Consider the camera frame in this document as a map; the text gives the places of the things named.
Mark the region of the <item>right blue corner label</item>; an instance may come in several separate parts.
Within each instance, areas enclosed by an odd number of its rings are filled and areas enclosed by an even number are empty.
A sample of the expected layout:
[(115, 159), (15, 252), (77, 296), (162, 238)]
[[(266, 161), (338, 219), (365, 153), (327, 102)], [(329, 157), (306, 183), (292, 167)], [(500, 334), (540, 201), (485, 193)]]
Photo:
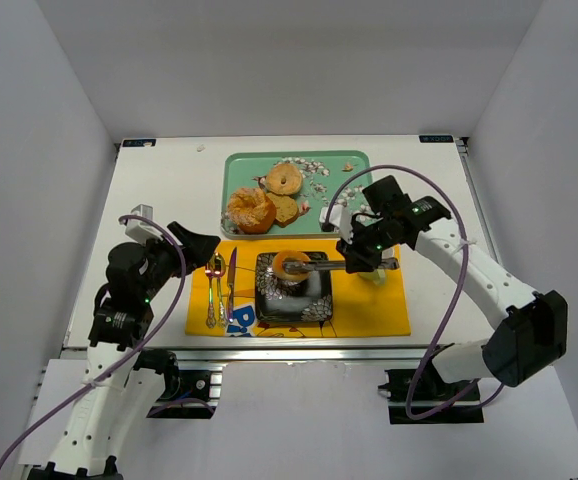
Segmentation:
[(423, 134), (419, 135), (418, 139), (421, 143), (454, 143), (454, 137), (452, 135), (441, 135), (441, 134)]

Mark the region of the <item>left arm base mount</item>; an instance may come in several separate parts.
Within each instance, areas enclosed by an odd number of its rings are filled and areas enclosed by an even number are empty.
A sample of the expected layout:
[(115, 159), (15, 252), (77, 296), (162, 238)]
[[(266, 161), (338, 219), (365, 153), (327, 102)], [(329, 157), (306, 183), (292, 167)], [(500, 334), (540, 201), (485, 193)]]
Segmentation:
[(206, 419), (213, 417), (220, 398), (222, 371), (218, 367), (180, 365), (166, 350), (144, 350), (134, 369), (151, 369), (164, 378), (164, 390), (148, 418)]

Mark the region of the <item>orange glazed bagel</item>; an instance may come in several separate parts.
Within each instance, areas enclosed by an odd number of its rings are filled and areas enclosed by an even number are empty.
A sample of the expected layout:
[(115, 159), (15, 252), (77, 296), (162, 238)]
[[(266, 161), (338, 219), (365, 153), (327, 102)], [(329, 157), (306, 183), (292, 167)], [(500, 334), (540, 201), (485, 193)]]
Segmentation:
[(280, 280), (302, 282), (309, 276), (305, 265), (309, 256), (301, 251), (283, 250), (278, 252), (272, 261), (272, 272)]

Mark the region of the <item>aluminium front rail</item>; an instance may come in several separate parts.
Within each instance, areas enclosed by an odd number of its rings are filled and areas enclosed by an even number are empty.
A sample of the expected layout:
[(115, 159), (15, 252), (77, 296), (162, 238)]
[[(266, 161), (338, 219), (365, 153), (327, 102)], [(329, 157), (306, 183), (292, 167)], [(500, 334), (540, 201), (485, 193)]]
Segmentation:
[(246, 347), (157, 347), (173, 353), (178, 362), (306, 362), (306, 361), (417, 361), (423, 357), (422, 345), (308, 345)]

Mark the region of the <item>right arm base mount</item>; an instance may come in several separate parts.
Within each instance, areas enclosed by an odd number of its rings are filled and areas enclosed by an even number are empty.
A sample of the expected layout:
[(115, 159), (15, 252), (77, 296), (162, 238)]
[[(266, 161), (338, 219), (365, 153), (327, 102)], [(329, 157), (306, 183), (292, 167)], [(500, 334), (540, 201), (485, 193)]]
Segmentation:
[[(388, 403), (389, 421), (392, 425), (451, 425), (482, 424), (484, 415), (479, 407), (480, 390), (474, 386), (464, 397), (442, 411), (421, 420), (413, 420), (406, 414), (406, 398), (413, 380), (414, 369), (386, 370), (387, 381), (378, 387), (378, 394)], [(411, 412), (420, 415), (427, 410), (447, 402), (453, 396), (469, 386), (469, 381), (445, 383), (432, 371), (425, 371), (419, 380), (413, 395)]]

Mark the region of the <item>sugared bundt cake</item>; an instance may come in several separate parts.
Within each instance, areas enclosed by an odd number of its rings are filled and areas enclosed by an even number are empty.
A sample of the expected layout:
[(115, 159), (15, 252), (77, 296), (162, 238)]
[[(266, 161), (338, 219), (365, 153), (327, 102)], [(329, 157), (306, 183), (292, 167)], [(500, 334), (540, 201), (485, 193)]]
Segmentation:
[(239, 188), (227, 203), (228, 218), (245, 234), (265, 234), (276, 212), (274, 203), (260, 188)]

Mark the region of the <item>pale bagel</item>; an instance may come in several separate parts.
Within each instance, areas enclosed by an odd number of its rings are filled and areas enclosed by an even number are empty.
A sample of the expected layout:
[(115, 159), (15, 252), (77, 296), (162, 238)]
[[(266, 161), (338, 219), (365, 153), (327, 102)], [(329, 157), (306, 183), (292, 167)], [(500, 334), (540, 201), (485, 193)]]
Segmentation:
[(302, 173), (290, 163), (280, 163), (274, 166), (265, 178), (267, 190), (281, 196), (297, 194), (302, 188), (302, 183)]

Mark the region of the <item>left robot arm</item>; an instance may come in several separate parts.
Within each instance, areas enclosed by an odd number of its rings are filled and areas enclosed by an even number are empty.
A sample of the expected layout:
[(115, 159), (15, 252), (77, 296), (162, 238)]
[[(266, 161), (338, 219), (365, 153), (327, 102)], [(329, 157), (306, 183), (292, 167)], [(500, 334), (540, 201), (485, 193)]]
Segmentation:
[(164, 325), (153, 320), (151, 303), (170, 279), (205, 266), (220, 239), (137, 214), (121, 221), (129, 239), (108, 254), (82, 387), (63, 402), (71, 410), (67, 424), (31, 479), (118, 479), (118, 461), (143, 420), (197, 401), (182, 385), (175, 354), (146, 346)]

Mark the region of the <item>brown bread slice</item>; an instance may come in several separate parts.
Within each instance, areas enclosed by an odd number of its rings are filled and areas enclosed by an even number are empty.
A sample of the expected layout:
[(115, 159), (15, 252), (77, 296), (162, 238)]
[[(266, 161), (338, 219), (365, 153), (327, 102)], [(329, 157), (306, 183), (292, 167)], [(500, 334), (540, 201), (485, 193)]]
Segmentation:
[(268, 192), (267, 197), (271, 200), (276, 208), (274, 222), (278, 226), (284, 228), (295, 222), (300, 216), (298, 204), (291, 196), (277, 195)]

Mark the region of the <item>pale green mug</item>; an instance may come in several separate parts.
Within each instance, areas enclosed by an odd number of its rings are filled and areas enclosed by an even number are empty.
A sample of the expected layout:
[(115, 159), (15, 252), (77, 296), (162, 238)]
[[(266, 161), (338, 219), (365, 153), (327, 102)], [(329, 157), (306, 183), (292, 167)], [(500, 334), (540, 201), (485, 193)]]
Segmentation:
[[(395, 258), (395, 248), (390, 247), (386, 250), (383, 250), (381, 253), (381, 260), (388, 261)], [(366, 281), (372, 282), (374, 285), (382, 286), (386, 283), (386, 270), (385, 269), (377, 269), (372, 272), (359, 272), (358, 276)]]

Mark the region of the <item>iridescent knife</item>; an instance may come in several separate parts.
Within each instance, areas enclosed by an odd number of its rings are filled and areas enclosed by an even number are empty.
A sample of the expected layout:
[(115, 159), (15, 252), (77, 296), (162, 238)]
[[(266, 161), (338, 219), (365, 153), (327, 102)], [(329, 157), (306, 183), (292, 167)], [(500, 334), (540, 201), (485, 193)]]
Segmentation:
[(233, 310), (234, 310), (234, 294), (235, 294), (235, 277), (237, 270), (237, 253), (238, 248), (234, 247), (230, 255), (227, 271), (228, 295), (226, 303), (226, 314), (227, 314), (227, 322), (229, 324), (232, 324), (234, 321)]

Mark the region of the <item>iridescent fork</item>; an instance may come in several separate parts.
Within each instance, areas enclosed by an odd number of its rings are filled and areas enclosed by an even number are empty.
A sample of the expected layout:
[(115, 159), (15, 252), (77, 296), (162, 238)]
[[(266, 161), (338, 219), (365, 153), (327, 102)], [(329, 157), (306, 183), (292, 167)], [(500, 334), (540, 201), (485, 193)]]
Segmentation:
[(221, 280), (226, 273), (226, 264), (223, 256), (220, 253), (215, 254), (215, 269), (214, 273), (217, 279), (217, 294), (218, 294), (218, 304), (219, 304), (219, 322), (222, 328), (227, 326), (227, 313), (223, 298), (222, 283)]

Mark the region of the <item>iridescent spoon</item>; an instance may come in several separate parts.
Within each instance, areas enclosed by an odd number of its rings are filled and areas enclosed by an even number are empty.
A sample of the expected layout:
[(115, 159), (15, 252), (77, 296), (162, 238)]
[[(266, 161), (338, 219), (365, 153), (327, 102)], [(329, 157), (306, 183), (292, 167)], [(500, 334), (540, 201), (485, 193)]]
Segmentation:
[(213, 254), (207, 264), (205, 265), (204, 273), (208, 278), (208, 307), (206, 316), (206, 326), (209, 329), (214, 328), (217, 325), (219, 308), (217, 307), (216, 289), (214, 288), (214, 280), (221, 273), (221, 267), (216, 259), (216, 254)]

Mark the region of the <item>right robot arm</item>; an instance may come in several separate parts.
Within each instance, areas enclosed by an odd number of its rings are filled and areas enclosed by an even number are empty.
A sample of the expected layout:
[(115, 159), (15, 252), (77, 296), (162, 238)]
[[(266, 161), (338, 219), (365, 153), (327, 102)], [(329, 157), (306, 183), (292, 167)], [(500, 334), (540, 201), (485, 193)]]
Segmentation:
[(449, 201), (432, 196), (412, 200), (392, 176), (362, 194), (373, 214), (369, 225), (336, 202), (320, 213), (322, 229), (339, 233), (337, 249), (347, 272), (377, 270), (383, 251), (406, 245), (450, 277), (493, 330), (488, 339), (457, 343), (431, 355), (443, 382), (495, 378), (516, 387), (565, 355), (568, 304), (563, 296), (538, 292), (469, 243)]

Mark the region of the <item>blue corner label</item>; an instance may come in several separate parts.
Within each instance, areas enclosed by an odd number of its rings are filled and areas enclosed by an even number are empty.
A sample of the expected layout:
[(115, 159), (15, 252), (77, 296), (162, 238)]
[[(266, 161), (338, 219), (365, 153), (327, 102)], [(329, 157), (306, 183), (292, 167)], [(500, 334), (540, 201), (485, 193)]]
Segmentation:
[(156, 140), (147, 139), (124, 139), (121, 146), (123, 148), (150, 148), (156, 145)]
[(423, 134), (419, 135), (418, 139), (421, 143), (454, 143), (454, 137), (452, 135), (441, 135), (441, 134)]

